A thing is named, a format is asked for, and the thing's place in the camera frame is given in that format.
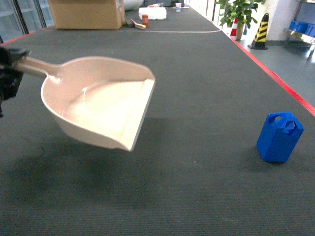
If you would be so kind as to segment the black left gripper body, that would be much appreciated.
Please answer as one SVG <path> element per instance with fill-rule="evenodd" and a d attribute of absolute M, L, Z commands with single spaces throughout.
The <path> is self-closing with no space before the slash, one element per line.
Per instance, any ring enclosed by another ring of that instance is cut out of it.
<path fill-rule="evenodd" d="M 0 48 L 0 104 L 17 94 L 23 72 L 15 68 L 17 62 L 27 57 L 30 50 Z"/>

